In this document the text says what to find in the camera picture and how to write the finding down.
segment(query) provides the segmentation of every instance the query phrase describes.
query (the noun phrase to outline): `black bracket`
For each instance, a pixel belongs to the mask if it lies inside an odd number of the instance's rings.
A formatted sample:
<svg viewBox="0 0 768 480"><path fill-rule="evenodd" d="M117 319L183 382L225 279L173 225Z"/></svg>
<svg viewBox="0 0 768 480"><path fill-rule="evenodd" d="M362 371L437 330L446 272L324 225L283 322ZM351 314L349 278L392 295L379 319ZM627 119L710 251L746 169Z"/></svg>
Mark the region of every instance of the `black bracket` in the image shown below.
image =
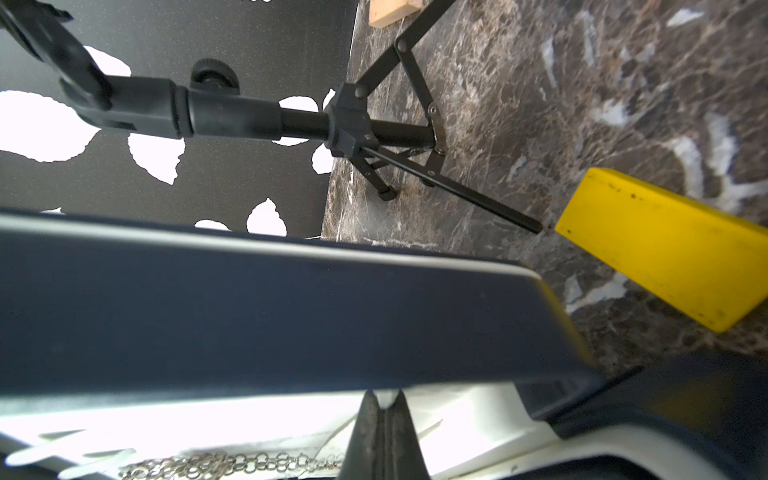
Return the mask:
<svg viewBox="0 0 768 480"><path fill-rule="evenodd" d="M338 480L429 480L402 390L387 409L363 396Z"/></svg>
<svg viewBox="0 0 768 480"><path fill-rule="evenodd" d="M361 157L362 149L378 148L368 115L368 98L362 86L343 83L325 109L329 136L326 147L334 157Z"/></svg>

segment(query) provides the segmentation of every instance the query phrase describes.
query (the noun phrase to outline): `black metal pole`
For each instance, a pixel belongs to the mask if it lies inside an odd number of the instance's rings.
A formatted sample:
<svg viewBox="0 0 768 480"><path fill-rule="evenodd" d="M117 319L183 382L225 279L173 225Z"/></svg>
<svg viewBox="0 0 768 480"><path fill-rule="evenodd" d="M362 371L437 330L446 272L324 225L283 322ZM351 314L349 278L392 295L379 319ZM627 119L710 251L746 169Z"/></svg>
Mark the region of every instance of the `black metal pole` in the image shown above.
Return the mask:
<svg viewBox="0 0 768 480"><path fill-rule="evenodd" d="M315 140L328 138L328 115L288 108L282 108L280 111L284 137ZM435 133L428 126L371 120L371 130L380 144L389 147L432 148L435 146Z"/></svg>
<svg viewBox="0 0 768 480"><path fill-rule="evenodd" d="M187 105L195 135L277 140L282 135L283 109L276 101L191 88Z"/></svg>

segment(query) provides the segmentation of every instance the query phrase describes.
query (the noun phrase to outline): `brown marble countertop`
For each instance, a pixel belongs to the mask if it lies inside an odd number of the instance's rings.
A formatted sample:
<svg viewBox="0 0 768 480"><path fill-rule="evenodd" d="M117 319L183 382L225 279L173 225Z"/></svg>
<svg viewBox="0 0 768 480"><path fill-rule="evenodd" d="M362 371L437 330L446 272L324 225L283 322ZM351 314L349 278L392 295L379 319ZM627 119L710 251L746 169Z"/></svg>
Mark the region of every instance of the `brown marble countertop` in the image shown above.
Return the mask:
<svg viewBox="0 0 768 480"><path fill-rule="evenodd" d="M361 0L348 78L411 18L376 30ZM521 261L559 296L609 374L701 346L768 356L765 304L717 335L554 231L589 167L768 226L768 2L458 0L414 48L440 104L443 173L538 218L539 235L379 170L393 202L334 167L323 238ZM424 122L397 68L372 118Z"/></svg>

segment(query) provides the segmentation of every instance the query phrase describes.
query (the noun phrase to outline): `yellow block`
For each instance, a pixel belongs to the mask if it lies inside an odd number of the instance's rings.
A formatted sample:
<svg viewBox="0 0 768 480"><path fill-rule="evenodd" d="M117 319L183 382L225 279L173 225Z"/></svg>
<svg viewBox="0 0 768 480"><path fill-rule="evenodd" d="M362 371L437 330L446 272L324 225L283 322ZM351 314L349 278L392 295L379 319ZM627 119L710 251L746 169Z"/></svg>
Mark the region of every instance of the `yellow block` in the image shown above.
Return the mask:
<svg viewBox="0 0 768 480"><path fill-rule="evenodd" d="M768 229L591 168L556 230L715 332L768 296Z"/></svg>

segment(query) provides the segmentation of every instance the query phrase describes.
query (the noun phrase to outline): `silver chain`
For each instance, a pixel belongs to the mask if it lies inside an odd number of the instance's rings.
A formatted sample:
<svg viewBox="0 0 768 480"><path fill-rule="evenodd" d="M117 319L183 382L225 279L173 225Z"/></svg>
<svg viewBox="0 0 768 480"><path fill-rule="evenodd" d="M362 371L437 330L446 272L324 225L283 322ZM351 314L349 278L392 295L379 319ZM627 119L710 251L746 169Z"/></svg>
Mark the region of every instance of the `silver chain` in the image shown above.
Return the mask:
<svg viewBox="0 0 768 480"><path fill-rule="evenodd" d="M270 457L266 453L258 455L227 455L224 452L204 453L189 457L173 457L145 460L120 468L123 480L220 480L234 472L292 472L299 476L304 472L331 470L341 466L341 456L325 459L310 458L299 454L292 457L279 453Z"/></svg>

